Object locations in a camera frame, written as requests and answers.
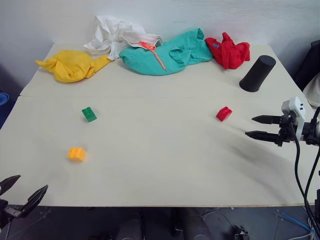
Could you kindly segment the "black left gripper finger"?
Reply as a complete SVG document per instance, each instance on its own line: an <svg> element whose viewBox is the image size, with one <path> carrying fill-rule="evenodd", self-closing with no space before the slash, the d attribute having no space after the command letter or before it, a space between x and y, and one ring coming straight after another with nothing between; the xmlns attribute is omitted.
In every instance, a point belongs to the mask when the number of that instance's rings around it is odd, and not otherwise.
<svg viewBox="0 0 320 240"><path fill-rule="evenodd" d="M14 175L8 177L0 182L0 195L3 195L6 191L8 191L21 177L21 175Z"/></svg>
<svg viewBox="0 0 320 240"><path fill-rule="evenodd" d="M34 208L36 208L43 197L45 196L48 185L43 186L42 188L38 189L36 192L34 192L28 199L27 203L21 208L21 216L26 217L29 215Z"/></svg>

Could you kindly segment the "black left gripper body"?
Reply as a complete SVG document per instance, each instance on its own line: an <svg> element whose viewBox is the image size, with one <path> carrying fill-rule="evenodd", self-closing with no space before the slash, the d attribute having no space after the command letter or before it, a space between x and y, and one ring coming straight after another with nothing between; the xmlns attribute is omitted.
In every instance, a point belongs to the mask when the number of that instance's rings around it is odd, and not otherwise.
<svg viewBox="0 0 320 240"><path fill-rule="evenodd" d="M0 200L0 229L2 230L13 219L22 216L25 206L10 207L7 200Z"/></svg>

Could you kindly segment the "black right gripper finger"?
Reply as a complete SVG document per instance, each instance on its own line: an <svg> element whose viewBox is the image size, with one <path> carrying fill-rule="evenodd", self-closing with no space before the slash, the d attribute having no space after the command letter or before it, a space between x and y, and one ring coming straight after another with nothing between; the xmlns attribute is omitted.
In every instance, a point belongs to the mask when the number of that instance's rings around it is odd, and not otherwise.
<svg viewBox="0 0 320 240"><path fill-rule="evenodd" d="M261 123L261 124L280 124L281 116L274 116L274 115L259 115L252 118L253 121Z"/></svg>
<svg viewBox="0 0 320 240"><path fill-rule="evenodd" d="M258 130L246 131L245 135L247 135L248 137L250 137L252 139L259 140L259 141L265 141L265 142L276 143L278 140L277 134L268 133L266 131L258 131Z"/></svg>

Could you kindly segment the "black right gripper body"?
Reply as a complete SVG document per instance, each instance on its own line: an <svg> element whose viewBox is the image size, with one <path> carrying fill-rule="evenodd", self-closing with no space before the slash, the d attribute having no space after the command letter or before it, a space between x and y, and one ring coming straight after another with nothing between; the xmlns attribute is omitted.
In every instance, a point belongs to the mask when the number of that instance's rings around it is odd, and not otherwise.
<svg viewBox="0 0 320 240"><path fill-rule="evenodd" d="M276 144L281 147L283 143L289 143L291 141L298 141L300 138L297 136L297 115L290 111L289 115L282 115L279 118L279 132L276 140Z"/></svg>

